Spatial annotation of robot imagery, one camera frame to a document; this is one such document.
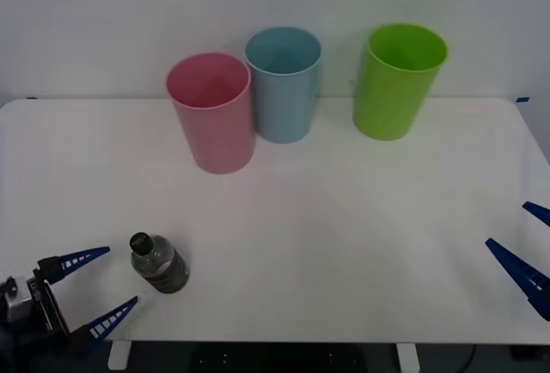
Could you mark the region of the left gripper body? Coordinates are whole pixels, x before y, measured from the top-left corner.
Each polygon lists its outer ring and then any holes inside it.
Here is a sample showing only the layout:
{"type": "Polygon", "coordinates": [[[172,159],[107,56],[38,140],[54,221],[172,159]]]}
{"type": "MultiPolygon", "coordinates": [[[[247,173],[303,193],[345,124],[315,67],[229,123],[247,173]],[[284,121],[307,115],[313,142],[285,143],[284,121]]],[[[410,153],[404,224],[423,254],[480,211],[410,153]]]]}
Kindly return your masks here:
{"type": "Polygon", "coordinates": [[[59,351],[70,342],[70,329],[53,295],[51,284],[41,277],[38,269],[34,270],[32,278],[16,278],[12,283],[16,372],[28,372],[36,358],[59,351]]]}

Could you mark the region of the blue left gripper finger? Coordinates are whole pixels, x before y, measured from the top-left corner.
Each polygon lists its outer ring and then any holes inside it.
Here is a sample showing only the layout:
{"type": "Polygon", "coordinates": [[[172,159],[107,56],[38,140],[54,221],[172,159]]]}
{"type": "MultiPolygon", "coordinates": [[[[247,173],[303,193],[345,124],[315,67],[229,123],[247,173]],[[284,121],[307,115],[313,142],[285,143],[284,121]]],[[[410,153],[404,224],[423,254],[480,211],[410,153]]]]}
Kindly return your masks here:
{"type": "Polygon", "coordinates": [[[86,358],[124,320],[138,303],[138,296],[70,333],[70,355],[86,358]]]}
{"type": "Polygon", "coordinates": [[[56,284],[92,260],[109,252],[110,247],[100,247],[62,256],[51,256],[38,261],[38,271],[49,284],[56,284]]]}

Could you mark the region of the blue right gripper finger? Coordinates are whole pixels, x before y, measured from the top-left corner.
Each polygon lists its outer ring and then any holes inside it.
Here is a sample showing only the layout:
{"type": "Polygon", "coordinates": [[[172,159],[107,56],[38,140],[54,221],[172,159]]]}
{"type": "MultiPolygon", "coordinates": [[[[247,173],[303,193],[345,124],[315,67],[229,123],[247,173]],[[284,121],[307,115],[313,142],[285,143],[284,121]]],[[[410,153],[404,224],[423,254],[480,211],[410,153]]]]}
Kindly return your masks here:
{"type": "Polygon", "coordinates": [[[549,277],[520,259],[507,248],[489,238],[486,246],[514,280],[528,302],[546,321],[549,320],[549,277]]]}
{"type": "Polygon", "coordinates": [[[531,215],[542,221],[547,227],[550,226],[550,210],[532,202],[525,202],[522,208],[531,215]]]}

